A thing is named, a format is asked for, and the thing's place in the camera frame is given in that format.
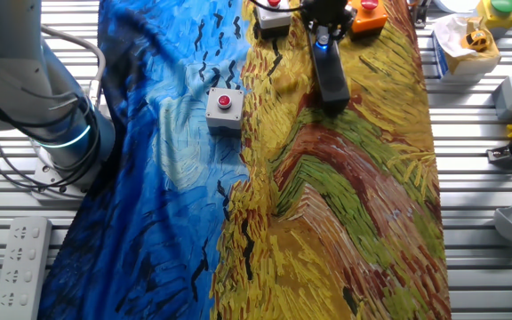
black brushstroke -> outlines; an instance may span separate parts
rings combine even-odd
[[[353,311],[353,314],[356,316],[359,310],[358,307],[356,306],[355,301],[353,300],[351,290],[347,287],[343,287],[343,299],[345,299],[345,301],[348,304],[348,307],[351,308],[351,311]]]
[[[199,36],[195,40],[195,51],[198,51],[197,45],[201,42],[201,38],[203,37],[203,28],[204,28],[204,20],[201,20],[201,24],[199,25]]]
[[[212,81],[211,88],[216,88],[216,86],[219,85],[220,71],[217,69],[217,71],[215,73],[216,73],[216,75],[214,75],[214,77],[211,79],[211,81]]]
[[[242,221],[242,233],[246,237],[246,242],[248,243],[244,248],[243,256],[244,262],[246,265],[246,275],[248,275],[248,280],[252,280],[252,268],[250,266],[250,255],[252,254],[252,250],[254,250],[254,240],[250,238],[248,235],[248,219],[244,219]]]
[[[232,60],[232,61],[230,61],[230,65],[228,66],[228,71],[230,72],[230,76],[228,76],[226,84],[227,84],[227,88],[229,88],[229,89],[230,89],[230,82],[232,81],[232,79],[235,78],[235,73],[232,69],[235,67],[235,64],[236,64],[236,61]]]
[[[274,71],[276,71],[277,66],[280,65],[280,61],[282,61],[282,58],[284,57],[282,55],[282,53],[280,53],[280,50],[277,47],[277,39],[272,40],[272,48],[274,49],[274,54],[276,55],[276,59],[274,60],[274,65],[268,71],[268,77],[272,76]]]
[[[222,37],[224,37],[224,32],[220,32],[219,34],[219,48],[222,49]]]
[[[240,34],[240,25],[238,24],[238,21],[240,20],[240,17],[236,16],[235,20],[234,20],[234,25],[236,27],[235,29],[235,36],[236,36],[236,39],[240,39],[241,38],[241,34]]]
[[[201,80],[204,82],[204,75],[203,71],[206,69],[206,63],[203,62],[203,67],[199,69],[199,76],[201,77]]]
[[[256,12],[256,7],[252,10],[252,14],[254,15],[254,19],[256,23],[254,23],[254,27],[252,27],[252,32],[254,33],[254,40],[258,40],[260,34],[260,20],[258,20],[258,13]]]
[[[230,202],[230,198],[228,197],[224,187],[220,184],[220,180],[217,181],[217,191],[222,197],[224,197],[224,201],[222,201],[222,212],[224,213],[225,219],[230,221],[230,212],[228,212],[228,203]]]
[[[274,54],[279,57],[280,56],[280,49],[277,48],[277,38],[274,38],[272,40],[272,49],[274,49]]]
[[[156,310],[161,311],[167,304],[169,304],[169,302],[171,302],[171,300],[175,299],[183,291],[185,291],[185,288],[181,288],[179,291],[167,297],[166,299],[157,302]]]
[[[122,299],[120,299],[120,301],[118,301],[118,303],[116,304],[116,313],[120,312],[120,309],[124,305],[125,300],[128,298],[128,294],[130,294],[130,291],[126,292]]]
[[[282,60],[282,58],[283,58],[283,56],[281,54],[276,57],[276,59],[274,60],[274,65],[272,66],[272,69],[270,69],[268,71],[268,76],[272,76],[274,71],[276,71],[276,68],[277,68],[277,66],[280,65],[280,61]]]
[[[204,271],[209,270],[209,260],[206,257],[206,245],[209,243],[209,238],[206,238],[204,240],[203,245],[203,259],[199,263],[199,266],[196,267],[195,272],[193,273],[193,276],[191,277],[191,290],[193,290],[193,299],[195,299],[196,302],[199,301],[198,293],[196,292],[196,284],[195,281],[197,278],[201,275],[201,273]]]
[[[363,62],[363,64],[364,64],[365,66],[367,66],[367,67],[368,67],[372,72],[374,72],[374,73],[379,73],[379,70],[378,70],[378,69],[376,69],[376,67],[374,67],[374,66],[373,66],[373,64],[371,64],[370,62],[368,62],[367,60],[365,60],[362,56],[359,56],[359,60],[360,60],[361,62]]]
[[[217,28],[220,28],[220,23],[222,22],[222,16],[218,13],[212,14],[217,19]]]

wire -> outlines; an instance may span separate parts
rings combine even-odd
[[[277,9],[277,8],[270,8],[264,4],[259,3],[257,0],[249,0],[251,3],[256,4],[260,8],[264,10],[268,10],[269,12],[297,12],[303,9],[303,6],[290,8],[290,9]]]
[[[106,56],[104,56],[104,52],[102,52],[102,50],[100,50],[99,47],[97,47],[94,44],[91,44],[90,42],[88,42],[82,38],[69,35],[66,32],[55,30],[53,28],[49,28],[45,25],[41,25],[41,31],[45,32],[45,34],[47,34],[47,35],[57,36],[64,40],[67,40],[73,44],[78,44],[78,45],[90,50],[92,53],[94,53],[96,55],[96,57],[98,58],[98,71],[96,71],[96,76],[94,76],[94,80],[98,80],[98,81],[102,80],[102,76],[104,76],[104,69],[106,69]]]
[[[36,92],[32,92],[30,91],[28,88],[25,88],[23,87],[22,85],[21,86],[18,86],[16,84],[14,84],[12,81],[10,81],[10,77],[9,75],[6,75],[6,76],[2,76],[3,75],[3,72],[0,70],[0,79],[3,80],[5,83],[7,83],[8,85],[18,89],[18,90],[21,90],[25,93],[28,93],[34,97],[37,97],[37,98],[41,98],[41,99],[48,99],[48,100],[59,100],[59,99],[62,99],[62,98],[65,98],[65,97],[68,97],[70,95],[75,95],[76,96],[76,92],[64,92],[64,93],[61,93],[61,94],[57,94],[57,95],[44,95],[44,94],[40,94],[40,93],[36,93]]]
[[[94,114],[90,114],[90,116],[92,118],[92,122],[94,124],[97,124],[96,117],[94,116]],[[11,161],[9,161],[9,159],[8,159],[7,155],[5,154],[5,152],[3,151],[3,148],[1,147],[1,145],[0,145],[0,155],[3,158],[3,160],[5,161],[5,163],[7,165],[9,165],[9,167],[12,168],[12,170],[16,174],[18,174],[25,180],[31,181],[33,184],[35,184],[35,186],[16,181],[15,179],[11,178],[8,174],[6,174],[3,170],[1,170],[1,168],[0,168],[0,174],[3,175],[11,183],[13,183],[17,186],[23,187],[23,188],[39,188],[39,189],[40,188],[61,188],[61,187],[69,186],[69,185],[79,181],[80,179],[83,178],[83,176],[85,176],[86,173],[88,173],[88,171],[90,171],[90,169],[92,168],[92,164],[98,158],[98,155],[100,153],[100,131],[98,130],[97,125],[94,125],[93,127],[96,128],[96,131],[93,133],[94,134],[93,144],[86,150],[86,153],[83,157],[84,160],[87,160],[89,158],[89,156],[92,155],[92,159],[90,161],[84,161],[83,164],[81,164],[81,165],[79,165],[79,167],[75,168],[72,171],[72,173],[70,173],[69,176],[67,176],[66,178],[56,181],[51,184],[45,184],[43,182],[40,182],[40,181],[30,178],[26,174],[22,173],[19,169],[17,169],[11,163]]]
[[[94,77],[94,80],[97,80],[99,82],[98,92],[100,92],[101,78],[102,78],[102,76],[104,74],[104,68],[106,67],[106,58],[105,58],[104,54],[102,53],[102,51],[97,46],[95,46],[95,45],[93,45],[93,44],[91,44],[91,43],[89,43],[89,42],[87,42],[87,41],[85,41],[83,39],[77,38],[75,36],[71,36],[69,34],[66,34],[66,33],[63,33],[63,32],[57,31],[57,30],[53,30],[53,29],[48,28],[46,26],[41,26],[41,29],[42,29],[43,32],[45,32],[45,33],[47,33],[47,34],[49,34],[51,36],[58,36],[58,37],[61,37],[61,38],[65,39],[65,40],[67,40],[67,41],[73,42],[75,44],[82,45],[83,47],[91,50],[92,52],[94,52],[97,55],[99,66],[98,66],[98,71],[96,73],[96,76]],[[1,77],[1,78],[5,82],[7,82],[8,84],[16,87],[16,85],[13,85],[11,83],[11,81],[5,80],[3,77]],[[76,96],[74,99],[71,99],[71,100],[66,101],[66,102],[62,102],[61,104],[59,104],[59,106],[55,106],[53,108],[50,108],[50,110],[54,110],[54,109],[57,109],[57,108],[64,108],[64,107],[66,107],[66,106],[68,106],[71,103],[76,102],[76,101],[78,101],[79,103],[77,103],[75,106],[73,106],[65,115],[61,116],[59,119],[56,119],[56,120],[53,120],[51,122],[44,123],[44,124],[30,124],[30,123],[25,123],[25,122],[13,120],[1,108],[0,108],[0,121],[3,121],[3,122],[6,122],[8,124],[13,125],[20,132],[23,132],[24,134],[26,134],[27,136],[29,136],[29,138],[31,138],[33,140],[37,140],[37,142],[41,141],[41,142],[44,142],[44,143],[53,143],[53,142],[56,142],[56,138],[58,136],[60,136],[61,134],[66,133],[66,132],[69,132],[72,129],[72,126],[73,126],[73,123],[74,123],[74,119],[75,119],[75,115],[76,115],[76,111],[78,109],[81,109],[82,106],[86,106],[85,110],[81,109],[81,113],[82,113],[82,118],[90,126],[89,141],[91,140],[92,144],[89,143],[88,144],[88,148],[86,149],[84,155],[79,160],[77,160],[73,164],[69,165],[68,167],[61,167],[61,166],[58,166],[56,164],[52,165],[52,167],[57,168],[60,171],[71,172],[71,173],[66,178],[61,179],[61,180],[56,181],[56,182],[53,182],[51,184],[46,184],[46,183],[43,183],[41,181],[34,180],[34,179],[30,178],[29,176],[27,176],[26,174],[20,172],[11,163],[11,161],[9,161],[7,155],[5,154],[5,152],[3,151],[3,149],[1,148],[1,145],[0,145],[0,155],[3,158],[3,160],[5,161],[5,163],[7,165],[9,165],[9,167],[12,168],[12,170],[16,174],[21,176],[23,179],[32,182],[34,185],[29,185],[29,184],[25,184],[23,182],[14,180],[12,177],[10,177],[8,174],[6,174],[3,170],[1,170],[1,168],[0,168],[0,174],[3,175],[6,179],[8,179],[8,181],[10,181],[11,183],[13,183],[13,184],[15,184],[17,186],[23,187],[23,188],[38,188],[38,189],[41,189],[41,188],[61,188],[61,187],[66,187],[68,185],[71,185],[71,184],[79,181],[80,179],[83,178],[83,176],[86,175],[86,173],[88,173],[88,171],[91,170],[93,164],[98,159],[99,154],[100,154],[100,144],[101,144],[100,128],[98,126],[98,121],[96,119],[96,115],[93,112],[91,112],[92,102],[88,101],[88,99],[86,99],[86,101],[88,101],[88,103],[81,103],[82,102],[81,101],[82,97],[77,96],[77,94],[75,92],[66,92],[66,93],[62,93],[62,94],[54,95],[54,96],[45,96],[45,95],[38,94],[36,92],[31,92],[29,89],[23,88],[22,86],[21,86],[20,89],[22,91],[28,93],[28,94],[31,94],[33,96],[36,96],[36,97],[42,98],[42,99],[54,99],[54,100],[56,100],[56,99],[66,98],[67,96],[72,95],[72,94],[74,94]],[[56,124],[61,123],[62,121],[64,121],[68,117],[70,117],[70,123],[69,123],[68,128],[66,130],[58,133],[57,135],[55,135],[54,137],[52,137],[50,139],[47,139],[47,138],[41,137],[41,136],[39,136],[37,134],[34,134],[30,130],[25,128],[25,127],[29,127],[29,128],[47,128],[47,127],[50,127],[52,125],[56,125]]]
[[[68,126],[68,130],[70,128],[72,128],[72,121],[74,119],[74,111],[76,110],[76,107],[73,106],[72,109],[70,109],[65,115],[62,116],[62,120],[66,119],[68,116],[73,116],[71,118],[71,123],[70,125]],[[31,132],[30,130],[27,130],[25,129],[24,127],[35,127],[35,128],[45,128],[45,127],[49,127],[51,125],[55,125],[55,124],[58,124],[61,122],[60,119],[55,119],[53,121],[51,121],[50,123],[46,123],[46,124],[26,124],[25,123],[22,123],[22,122],[19,122],[19,121],[15,121],[13,120],[9,115],[7,115],[1,108],[0,108],[0,120],[1,121],[4,121],[8,124],[11,124],[12,126],[14,126],[15,128],[17,128],[17,130],[19,130],[20,132],[23,132],[24,134],[26,134],[27,136],[31,137],[31,138],[34,138],[35,140],[37,141],[42,141],[44,143],[54,143],[56,142],[56,138],[58,136],[60,136],[61,134],[65,133],[66,131],[64,132],[59,132],[57,135],[55,135],[54,137],[48,139],[48,138],[44,138],[42,136],[39,136],[33,132]]]

metal clamp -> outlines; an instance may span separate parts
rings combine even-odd
[[[426,17],[428,14],[428,7],[432,0],[416,0],[416,3],[410,7],[412,14],[412,23],[415,28],[426,27]]]

black device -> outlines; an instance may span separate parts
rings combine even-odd
[[[308,33],[323,110],[328,116],[336,116],[345,110],[351,96],[341,64],[339,46],[337,42],[329,44],[329,35],[328,27],[323,26],[317,27],[315,34]]]
[[[348,0],[303,0],[299,7],[290,9],[269,8],[256,0],[250,1],[271,12],[301,12],[308,31],[322,109],[328,116],[345,110],[351,97],[337,43],[351,28],[356,9],[348,5]]]

black cable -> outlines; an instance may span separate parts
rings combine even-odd
[[[1,170],[1,168],[0,168],[0,174],[3,175],[11,183],[13,183],[17,186],[23,187],[23,188],[60,188],[60,187],[69,186],[69,185],[79,181],[80,179],[83,178],[83,176],[85,176],[86,173],[88,173],[88,171],[90,171],[90,169],[92,168],[92,164],[94,163],[94,161],[96,160],[96,158],[98,157],[98,155],[100,153],[100,131],[97,126],[96,118],[94,116],[92,118],[93,118],[93,123],[95,125],[92,125],[91,127],[93,127],[96,130],[96,132],[94,133],[94,142],[87,149],[86,154],[84,156],[84,159],[88,159],[88,156],[92,155],[92,159],[90,161],[85,162],[85,164],[83,164],[84,166],[81,165],[79,168],[75,168],[73,170],[73,172],[70,173],[69,176],[67,176],[66,178],[56,181],[51,184],[45,184],[43,182],[40,182],[40,181],[30,178],[26,174],[22,173],[19,169],[17,169],[11,163],[11,161],[9,161],[9,158],[7,158],[7,155],[3,151],[3,148],[1,147],[1,145],[0,145],[0,155],[3,158],[3,160],[5,161],[5,163],[7,165],[9,165],[9,167],[12,168],[12,170],[16,174],[21,176],[23,179],[33,182],[35,184],[35,186],[26,185],[22,182],[16,181],[15,179],[13,179],[9,175],[7,175],[5,172],[3,172],[3,170]]]
[[[259,3],[257,0],[249,0],[251,3],[256,4],[260,8],[264,10],[268,10],[269,12],[297,12],[303,9],[303,6],[290,8],[290,9],[277,9],[277,8],[270,8],[264,4]]]
[[[66,118],[67,116],[71,116],[72,113],[74,113],[74,111],[76,110],[76,106],[73,106],[69,112],[67,112],[67,114],[64,115],[64,118]],[[27,130],[25,129],[25,126],[31,126],[31,125],[34,125],[35,127],[39,126],[39,125],[42,125],[42,124],[28,124],[28,125],[23,125],[24,123],[22,122],[18,122],[18,121],[15,121],[13,119],[11,119],[11,117],[9,115],[7,115],[1,108],[0,108],[0,119],[1,121],[5,121],[6,123],[8,124],[11,124],[12,126],[16,127],[17,130],[19,130],[20,132],[23,132],[24,134],[26,134],[27,136],[37,140],[37,141],[41,141],[41,142],[44,142],[44,143],[54,143],[56,142],[56,137],[58,137],[59,135],[61,135],[62,133],[64,132],[61,132],[59,134],[57,134],[55,137],[52,137],[50,139],[48,138],[44,138],[44,137],[41,137],[37,134],[34,134],[32,133],[30,130]],[[45,124],[45,126],[49,126],[49,124],[57,124],[59,123],[60,121],[58,121],[59,119],[56,119],[56,120],[53,120],[51,121],[50,123],[47,123]]]
[[[29,127],[29,128],[46,128],[46,127],[49,127],[49,126],[52,126],[52,125],[56,125],[56,124],[59,124],[61,123],[62,121],[64,121],[67,117],[69,116],[72,116],[74,115],[74,111],[76,110],[76,107],[72,107],[71,110],[69,110],[69,112],[67,112],[66,114],[64,114],[63,116],[61,116],[60,118],[56,119],[56,120],[53,120],[51,122],[48,122],[48,123],[43,123],[43,124],[28,124],[28,123],[24,123],[24,122],[21,122],[21,121],[17,121],[15,120],[15,122],[17,124],[21,124],[22,126],[26,126],[26,127]],[[7,122],[5,119],[3,119],[1,116],[0,116],[0,121],[1,122]]]

